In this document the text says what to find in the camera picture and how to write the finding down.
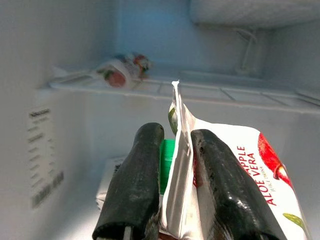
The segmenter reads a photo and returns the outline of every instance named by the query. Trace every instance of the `refrigerator shelf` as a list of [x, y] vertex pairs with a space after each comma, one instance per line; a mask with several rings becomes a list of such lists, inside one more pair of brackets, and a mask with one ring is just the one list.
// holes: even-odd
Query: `refrigerator shelf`
[[[102, 78], [91, 74], [76, 74], [55, 78], [49, 85], [54, 89], [72, 92], [113, 94], [154, 99], [172, 99], [171, 81], [176, 77], [149, 77], [134, 79], [124, 87], [112, 87]], [[320, 106], [293, 91], [269, 88], [250, 88], [208, 82], [192, 83], [182, 81], [180, 89], [188, 101], [206, 102], [223, 105], [238, 105], [251, 108], [276, 109], [300, 113], [320, 113]]]

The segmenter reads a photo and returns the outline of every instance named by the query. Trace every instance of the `red apple graphic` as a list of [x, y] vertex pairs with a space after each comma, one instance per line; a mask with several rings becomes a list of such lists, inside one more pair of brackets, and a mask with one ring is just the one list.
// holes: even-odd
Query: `red apple graphic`
[[258, 149], [262, 161], [273, 172], [273, 177], [275, 179], [283, 180], [291, 188], [293, 188], [285, 167], [280, 162], [277, 154], [262, 133], [260, 133], [259, 135]]

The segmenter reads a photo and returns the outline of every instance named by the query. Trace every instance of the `white shelf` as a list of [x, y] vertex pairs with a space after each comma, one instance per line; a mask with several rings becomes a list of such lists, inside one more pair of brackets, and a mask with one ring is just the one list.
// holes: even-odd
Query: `white shelf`
[[[309, 102], [305, 97], [283, 88], [272, 88], [262, 80], [255, 78], [238, 78], [226, 75], [206, 73], [207, 80], [192, 83], [187, 77], [180, 82], [183, 99], [188, 101], [210, 102], [224, 105], [247, 106], [251, 108], [278, 109], [300, 113], [320, 113], [320, 107]], [[189, 75], [197, 81], [197, 76]], [[171, 81], [178, 76], [150, 76], [147, 79], [135, 79], [124, 87], [112, 87], [101, 77], [89, 72], [56, 78], [49, 83], [52, 88], [73, 92], [89, 92], [124, 96], [140, 96], [154, 99], [171, 100], [173, 87]]]

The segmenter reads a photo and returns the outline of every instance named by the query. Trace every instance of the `juice pouch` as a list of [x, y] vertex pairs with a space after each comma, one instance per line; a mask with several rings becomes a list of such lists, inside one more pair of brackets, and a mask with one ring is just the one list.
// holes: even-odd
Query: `juice pouch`
[[286, 168], [264, 135], [194, 117], [179, 82], [172, 84], [168, 116], [176, 137], [162, 230], [189, 240], [310, 240]]

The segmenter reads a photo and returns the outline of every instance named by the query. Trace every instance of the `snack package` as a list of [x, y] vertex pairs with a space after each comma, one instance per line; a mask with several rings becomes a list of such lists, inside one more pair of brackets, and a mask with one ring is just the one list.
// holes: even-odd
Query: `snack package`
[[[183, 104], [179, 82], [172, 84], [168, 117], [176, 137], [162, 231], [176, 239], [235, 239], [244, 226], [256, 232], [241, 235], [243, 239], [310, 239], [286, 168], [264, 135], [252, 127], [194, 117]], [[205, 157], [216, 160], [206, 165]], [[201, 168], [207, 176], [196, 174]], [[260, 238], [249, 238], [251, 234]]]
[[134, 79], [142, 78], [151, 67], [151, 62], [141, 54], [117, 55], [101, 64], [96, 72], [114, 88], [130, 86]]

